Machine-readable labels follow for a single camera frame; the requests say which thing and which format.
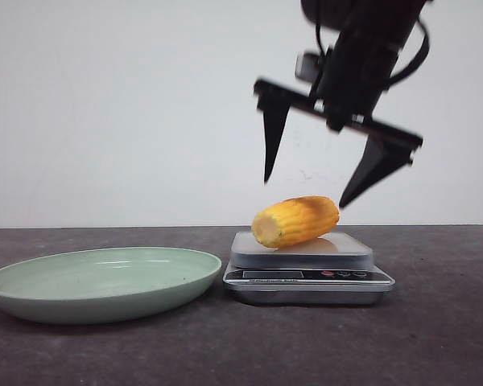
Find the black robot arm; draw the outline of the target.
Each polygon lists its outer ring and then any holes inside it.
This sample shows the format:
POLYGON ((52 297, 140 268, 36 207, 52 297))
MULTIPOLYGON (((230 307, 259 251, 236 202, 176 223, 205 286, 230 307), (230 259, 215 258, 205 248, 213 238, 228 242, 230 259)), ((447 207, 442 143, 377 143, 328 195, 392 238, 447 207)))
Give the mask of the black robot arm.
POLYGON ((263 79, 255 82, 265 132, 265 179, 272 173, 292 108, 325 119, 333 131, 348 127, 368 136, 361 161, 342 193, 340 207, 412 162, 411 153, 423 144, 423 139, 377 121, 372 114, 382 93, 415 72, 427 57, 430 41, 424 34, 409 64, 399 72, 393 71, 413 27, 427 29, 420 19, 424 5, 423 1, 301 3, 305 17, 317 29, 326 27, 338 31, 339 36, 334 46, 307 51, 298 58, 295 76, 311 84, 309 94, 263 79))

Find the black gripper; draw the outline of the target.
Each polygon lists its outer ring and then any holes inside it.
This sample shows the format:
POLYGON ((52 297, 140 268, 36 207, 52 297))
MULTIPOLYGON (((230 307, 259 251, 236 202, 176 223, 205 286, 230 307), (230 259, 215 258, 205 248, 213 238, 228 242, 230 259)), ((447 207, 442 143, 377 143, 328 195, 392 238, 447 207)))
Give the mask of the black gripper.
POLYGON ((370 31, 340 33, 334 47, 322 56, 307 53, 302 66, 312 87, 308 94, 260 78, 254 83, 258 109, 263 115, 265 135, 264 183, 268 183, 279 152, 290 109, 325 119, 329 129, 349 127, 369 135, 356 170, 342 193, 339 206, 352 203, 374 184, 411 164, 411 151, 423 139, 373 119, 383 92, 404 80, 423 62, 423 51, 399 72, 394 70, 409 33, 379 34, 370 31))

